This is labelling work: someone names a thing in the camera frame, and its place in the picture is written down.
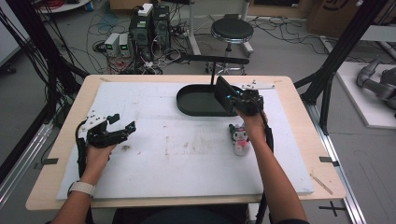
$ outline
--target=human arm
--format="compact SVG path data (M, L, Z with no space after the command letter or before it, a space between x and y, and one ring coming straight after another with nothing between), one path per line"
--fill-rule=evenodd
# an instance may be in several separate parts
M294 187L265 142L265 131L259 114L246 116L238 112L245 122L247 136L256 153L262 184L271 216L275 223L296 218L306 220L303 206Z
M115 147L116 145L104 148L88 146L87 166L79 181L95 186L105 170L108 156ZM51 224L85 223L91 199L86 193L72 191Z

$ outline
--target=black metal pole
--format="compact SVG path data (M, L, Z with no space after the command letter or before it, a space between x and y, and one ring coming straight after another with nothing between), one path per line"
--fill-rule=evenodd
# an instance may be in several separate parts
M327 117L332 79L387 2L387 0L365 0L320 69L310 77L294 83L294 86L299 88L311 82L306 92L301 95L302 100L311 105L314 105L320 94L325 91L322 98L319 124L326 134L328 134Z

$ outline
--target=round seat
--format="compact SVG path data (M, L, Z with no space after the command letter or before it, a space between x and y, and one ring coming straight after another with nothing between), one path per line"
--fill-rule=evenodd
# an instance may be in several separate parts
M212 35L227 43L242 44L253 36L253 27L237 18L224 18L213 22Z

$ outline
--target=human hand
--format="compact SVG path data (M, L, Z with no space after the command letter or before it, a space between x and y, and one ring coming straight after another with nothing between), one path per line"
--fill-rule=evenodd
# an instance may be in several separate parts
M107 165L111 151L115 147L116 145L96 148L89 145L87 149L87 166L80 181L96 185Z
M250 140L255 138L256 136L259 138L263 138L265 136L265 127L262 121L262 117L259 113L253 116L247 116L241 111L236 111L236 113L244 120L245 122L245 130L247 132L247 136Z

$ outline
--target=cardboard box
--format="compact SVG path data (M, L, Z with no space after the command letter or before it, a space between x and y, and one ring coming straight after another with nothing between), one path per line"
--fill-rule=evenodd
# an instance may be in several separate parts
M150 0L109 0L111 9L133 9L151 3Z
M309 13L314 5L314 0L300 0L298 9L303 13Z
M308 13L302 12L298 7L255 5L253 1L249 5L247 14L249 16L284 17L293 19L304 19L308 15Z
M306 20L308 33L340 37L359 7L356 1L315 0Z

